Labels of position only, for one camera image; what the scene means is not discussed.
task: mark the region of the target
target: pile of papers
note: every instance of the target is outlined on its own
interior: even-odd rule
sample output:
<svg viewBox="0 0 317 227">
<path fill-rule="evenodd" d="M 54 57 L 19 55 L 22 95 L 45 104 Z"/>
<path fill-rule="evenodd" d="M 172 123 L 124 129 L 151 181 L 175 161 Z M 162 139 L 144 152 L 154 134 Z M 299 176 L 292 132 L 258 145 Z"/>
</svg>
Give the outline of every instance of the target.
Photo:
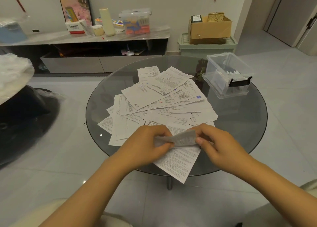
<svg viewBox="0 0 317 227">
<path fill-rule="evenodd" d="M 157 66 L 138 69 L 139 82 L 114 96 L 110 116 L 98 125 L 111 134 L 109 145 L 121 146 L 141 125 L 166 125 L 173 137 L 156 137 L 155 145 L 174 142 L 175 147 L 154 162 L 184 183 L 200 147 L 195 131 L 187 129 L 206 123 L 213 125 L 218 115 L 191 79 L 174 67 L 159 72 Z"/>
</svg>

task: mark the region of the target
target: glass table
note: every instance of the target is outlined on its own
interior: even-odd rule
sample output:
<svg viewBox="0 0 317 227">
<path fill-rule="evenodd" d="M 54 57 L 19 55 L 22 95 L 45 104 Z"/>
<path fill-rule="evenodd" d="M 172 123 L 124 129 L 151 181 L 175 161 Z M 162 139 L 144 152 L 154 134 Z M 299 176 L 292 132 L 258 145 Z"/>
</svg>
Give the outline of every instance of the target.
<svg viewBox="0 0 317 227">
<path fill-rule="evenodd" d="M 184 73 L 195 76 L 196 72 L 200 72 L 201 67 L 206 67 L 206 65 L 206 60 L 197 57 L 163 56 L 134 62 L 113 72 L 96 87 L 88 100 L 86 123 L 91 137 L 109 156 L 119 149 L 118 146 L 108 145 L 111 135 L 97 124 L 109 116 L 106 109 L 113 105 L 114 95 L 121 94 L 121 90 L 139 82 L 138 68 L 158 66 L 162 72 L 173 66 Z M 214 121 L 215 126 L 232 134 L 250 153 L 259 144 L 267 125 L 267 108 L 259 90 L 251 83 L 247 95 L 219 99 L 203 79 L 195 82 L 219 116 Z M 166 176 L 167 187 L 168 189 L 172 188 L 172 177 L 156 165 L 150 164 L 137 170 Z M 189 177 L 209 174 L 218 170 L 220 169 L 212 164 L 206 153 L 201 151 Z"/>
</svg>

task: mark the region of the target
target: gold box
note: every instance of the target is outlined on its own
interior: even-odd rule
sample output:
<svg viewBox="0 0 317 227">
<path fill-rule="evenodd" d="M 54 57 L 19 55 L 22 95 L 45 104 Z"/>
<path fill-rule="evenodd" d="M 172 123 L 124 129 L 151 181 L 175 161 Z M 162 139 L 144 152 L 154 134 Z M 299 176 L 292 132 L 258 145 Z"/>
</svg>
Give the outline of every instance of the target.
<svg viewBox="0 0 317 227">
<path fill-rule="evenodd" d="M 208 22 L 224 21 L 224 12 L 214 12 L 208 14 Z"/>
</svg>

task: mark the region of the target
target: white cylindrical container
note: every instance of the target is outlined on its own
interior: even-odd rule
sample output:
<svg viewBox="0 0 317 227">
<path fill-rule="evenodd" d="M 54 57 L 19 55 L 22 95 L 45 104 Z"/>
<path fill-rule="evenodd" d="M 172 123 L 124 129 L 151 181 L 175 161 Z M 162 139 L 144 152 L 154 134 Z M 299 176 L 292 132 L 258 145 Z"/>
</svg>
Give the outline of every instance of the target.
<svg viewBox="0 0 317 227">
<path fill-rule="evenodd" d="M 114 26 L 108 8 L 100 9 L 99 11 L 105 34 L 107 36 L 114 36 L 116 34 L 116 31 L 114 30 Z"/>
<path fill-rule="evenodd" d="M 105 34 L 102 25 L 92 26 L 92 28 L 93 32 L 95 33 L 95 36 L 102 36 Z"/>
</svg>

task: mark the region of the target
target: right hand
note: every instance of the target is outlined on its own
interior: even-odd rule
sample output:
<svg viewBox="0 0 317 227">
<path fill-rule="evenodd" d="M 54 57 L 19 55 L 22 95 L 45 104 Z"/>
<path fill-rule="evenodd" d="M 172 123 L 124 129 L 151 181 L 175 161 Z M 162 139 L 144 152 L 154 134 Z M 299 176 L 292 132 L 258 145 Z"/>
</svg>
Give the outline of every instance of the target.
<svg viewBox="0 0 317 227">
<path fill-rule="evenodd" d="M 206 152 L 213 164 L 227 173 L 241 175 L 245 167 L 254 160 L 228 132 L 207 124 L 191 129 L 196 131 L 196 143 Z"/>
</svg>

